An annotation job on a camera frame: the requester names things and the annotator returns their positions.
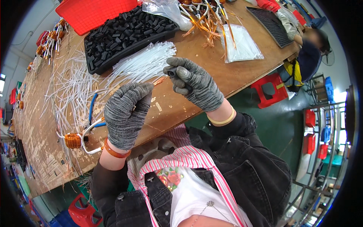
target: black tray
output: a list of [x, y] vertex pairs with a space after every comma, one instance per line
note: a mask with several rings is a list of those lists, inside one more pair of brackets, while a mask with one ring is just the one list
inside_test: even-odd
[[[118, 63], [121, 59], [136, 53], [137, 51], [145, 48], [146, 46], [148, 46], [151, 42], [152, 43], [156, 43], [159, 41], [165, 41], [168, 40], [170, 38], [173, 38], [175, 36], [176, 31], [179, 30], [179, 26], [178, 24], [176, 24], [174, 22], [175, 28], [172, 30], [167, 30], [167, 31], [163, 31], [160, 32], [158, 34], [155, 34], [153, 36], [147, 37], [143, 40], [140, 40], [139, 42], [132, 44], [131, 46], [123, 49], [122, 51], [119, 51], [117, 53], [115, 53], [113, 56], [111, 56], [109, 59], [105, 60], [101, 65], [99, 65], [98, 67], [95, 66], [94, 70], [90, 69], [90, 64], [89, 64], [89, 57], [87, 56], [87, 51], [85, 51], [85, 55], [86, 55], [86, 59], [87, 59], [87, 68], [88, 68], [88, 72], [90, 74], [98, 74], [101, 75], [103, 74], [105, 71], [109, 70], [110, 68], [112, 68], [112, 66], [114, 66], [116, 63]], [[88, 42], [86, 40], [88, 36], [85, 37], [84, 39], [84, 45], [85, 45], [85, 50], [87, 49], [86, 43]]]
[[279, 47], [283, 48], [293, 42], [287, 37], [284, 26], [282, 25], [280, 19], [277, 18], [273, 12], [254, 7], [246, 8], [247, 11], [250, 12], [252, 16], [256, 18], [260, 24], [262, 24], [262, 26], [264, 26], [264, 28], [272, 36]]

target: dark blue jacket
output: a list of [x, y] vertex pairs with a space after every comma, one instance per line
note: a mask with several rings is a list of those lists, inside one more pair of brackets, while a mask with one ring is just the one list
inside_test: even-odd
[[303, 39], [297, 61], [300, 65], [301, 82], [309, 81], [318, 71], [321, 63], [321, 52], [313, 43]]

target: gloved hand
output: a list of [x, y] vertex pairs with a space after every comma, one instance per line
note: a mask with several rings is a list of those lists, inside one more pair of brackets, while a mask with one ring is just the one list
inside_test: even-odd
[[[166, 60], [170, 66], [164, 68], [163, 72], [177, 66], [176, 74], [180, 79], [171, 78], [173, 90], [184, 95], [189, 101], [202, 110], [208, 112], [219, 108], [222, 105], [224, 96], [218, 89], [213, 78], [202, 67], [189, 59], [170, 57]], [[188, 93], [185, 83], [189, 84], [193, 91]]]
[[287, 37], [290, 40], [294, 40], [294, 37], [296, 34], [299, 34], [299, 32], [297, 31], [297, 28], [291, 23], [291, 21], [288, 20], [288, 18], [281, 13], [280, 11], [276, 12], [276, 16], [277, 18], [279, 18], [281, 20], [281, 23], [283, 25], [283, 27], [286, 30], [287, 33]]
[[153, 88], [152, 83], [125, 84], [109, 98], [104, 116], [112, 145], [122, 150], [133, 148], [150, 108]]

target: black denim jacket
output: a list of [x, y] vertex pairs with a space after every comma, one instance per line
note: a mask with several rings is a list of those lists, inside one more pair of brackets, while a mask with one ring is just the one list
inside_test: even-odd
[[[213, 136], [189, 129], [192, 145], [206, 151], [223, 174], [239, 206], [253, 227], [275, 226], [290, 198], [291, 171], [279, 157], [265, 148], [254, 133], [256, 122], [246, 113], [237, 113], [226, 126], [207, 124]], [[211, 171], [192, 169], [213, 188]], [[145, 175], [151, 207], [159, 226], [170, 226], [172, 194], [154, 172]], [[152, 226], [140, 191], [127, 192], [127, 166], [110, 171], [99, 163], [93, 171], [92, 196], [104, 226]]]

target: worn table surface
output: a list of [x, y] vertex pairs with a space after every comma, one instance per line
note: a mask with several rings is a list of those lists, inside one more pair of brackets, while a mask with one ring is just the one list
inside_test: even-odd
[[[221, 59], [224, 50], [220, 41], [215, 40], [214, 48], [202, 48], [205, 37], [199, 31], [187, 37], [182, 37], [185, 32], [178, 31], [170, 41], [177, 48], [177, 57], [188, 58], [202, 66], [211, 74], [225, 97], [230, 97], [280, 66], [282, 61], [296, 53], [299, 47], [294, 42], [281, 49], [261, 24], [247, 12], [245, 7], [251, 6], [249, 3], [235, 1], [225, 5], [228, 12], [242, 17], [240, 19], [230, 15], [229, 19], [232, 24], [243, 24], [262, 52], [263, 60], [225, 64]], [[74, 56], [76, 50], [84, 49], [83, 38], [84, 36], [78, 36], [70, 29], [70, 32], [62, 39], [59, 55], [54, 58], [51, 66], [43, 60], [36, 70], [27, 74], [23, 83], [26, 84], [23, 97], [24, 109], [14, 111], [16, 136], [23, 141], [27, 160], [36, 173], [35, 178], [27, 178], [33, 197], [91, 170], [100, 156], [100, 153], [88, 155], [83, 150], [74, 149], [72, 160], [69, 160], [74, 167], [67, 169], [68, 160], [65, 158], [65, 152], [61, 143], [57, 143], [57, 126], [51, 104], [40, 118], [51, 75], [57, 73], [60, 65]], [[110, 70], [101, 76], [106, 77], [109, 74]], [[200, 108], [182, 95], [173, 92], [169, 79], [154, 88], [152, 97], [155, 97], [155, 101], [151, 103], [145, 124], [136, 140], [136, 146], [162, 135], [201, 113]], [[155, 106], [156, 103], [160, 105], [160, 110]], [[93, 133], [89, 137], [90, 142], [87, 145], [89, 149], [100, 147], [101, 141], [107, 136], [107, 129], [99, 127], [94, 129]]]

